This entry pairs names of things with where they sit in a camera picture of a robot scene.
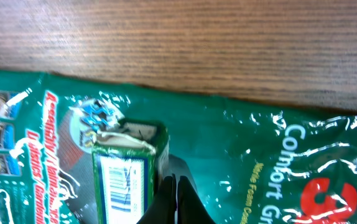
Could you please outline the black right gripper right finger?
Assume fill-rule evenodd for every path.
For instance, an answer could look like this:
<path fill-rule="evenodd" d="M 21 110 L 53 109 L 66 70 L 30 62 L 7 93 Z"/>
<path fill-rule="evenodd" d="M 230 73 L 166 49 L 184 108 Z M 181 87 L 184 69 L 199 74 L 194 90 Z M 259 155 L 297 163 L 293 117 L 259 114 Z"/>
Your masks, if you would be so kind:
<path fill-rule="evenodd" d="M 215 224 L 186 176 L 180 177 L 177 186 L 177 223 Z"/>

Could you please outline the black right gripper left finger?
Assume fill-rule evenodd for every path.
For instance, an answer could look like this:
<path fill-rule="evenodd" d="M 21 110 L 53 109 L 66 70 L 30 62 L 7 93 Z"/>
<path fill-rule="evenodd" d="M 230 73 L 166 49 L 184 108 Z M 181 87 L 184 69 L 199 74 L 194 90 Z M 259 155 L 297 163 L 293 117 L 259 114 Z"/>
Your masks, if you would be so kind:
<path fill-rule="evenodd" d="M 174 224 L 177 209 L 176 186 L 175 175 L 165 177 L 150 207 L 137 224 Z"/>

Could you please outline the green 3M gloves package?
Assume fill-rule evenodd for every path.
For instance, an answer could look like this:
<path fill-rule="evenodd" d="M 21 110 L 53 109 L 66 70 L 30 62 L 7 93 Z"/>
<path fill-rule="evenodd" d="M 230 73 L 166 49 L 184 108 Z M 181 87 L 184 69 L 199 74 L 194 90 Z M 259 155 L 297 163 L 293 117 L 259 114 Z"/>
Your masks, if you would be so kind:
<path fill-rule="evenodd" d="M 357 223 L 357 115 L 2 70 L 0 223 L 99 223 L 91 150 L 125 118 L 165 125 L 161 182 L 215 223 Z"/>

